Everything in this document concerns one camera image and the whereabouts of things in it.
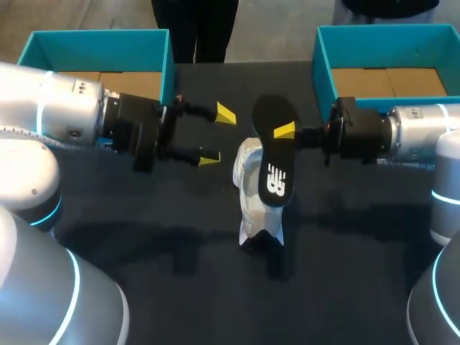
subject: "white sneaker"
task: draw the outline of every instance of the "white sneaker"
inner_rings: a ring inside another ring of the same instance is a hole
[[[284,245],[282,235],[282,207],[269,207],[260,200],[259,171],[262,161],[262,143],[258,138],[247,138],[238,149],[233,167],[233,183],[239,188],[242,220],[239,245],[248,238],[266,230]]]

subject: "floor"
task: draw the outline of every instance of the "floor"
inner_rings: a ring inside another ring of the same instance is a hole
[[[227,60],[307,60],[316,27],[331,22],[333,7],[334,0],[240,0]],[[458,14],[460,1],[441,0],[436,22],[460,28]],[[34,30],[155,25],[150,0],[0,0],[0,59],[16,62]]]

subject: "blue bin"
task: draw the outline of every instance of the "blue bin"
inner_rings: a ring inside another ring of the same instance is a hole
[[[447,93],[446,97],[357,98],[360,108],[385,113],[393,106],[460,103],[460,36],[450,24],[318,27],[312,74],[324,121],[339,96],[334,68],[435,68]]]
[[[174,96],[175,65],[168,30],[33,32],[18,65],[56,72],[161,72],[160,101]]]

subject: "shoe upper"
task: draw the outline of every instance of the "shoe upper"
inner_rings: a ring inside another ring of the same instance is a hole
[[[259,171],[262,144],[248,138],[241,144],[234,164],[234,184],[239,188],[243,227],[248,237],[265,229],[276,237],[281,229],[282,208],[269,207],[260,200]]]

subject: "black tabletop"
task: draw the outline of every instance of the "black tabletop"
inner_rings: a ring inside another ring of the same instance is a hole
[[[363,167],[320,152],[298,156],[285,208],[285,250],[247,254],[231,169],[252,134],[264,93],[288,97],[306,125],[320,124],[309,63],[178,67],[178,91],[217,101],[238,125],[183,119],[179,143],[221,150],[222,163],[159,164],[59,152],[64,245],[126,291],[129,344],[409,344],[408,291],[430,263],[429,172]]]

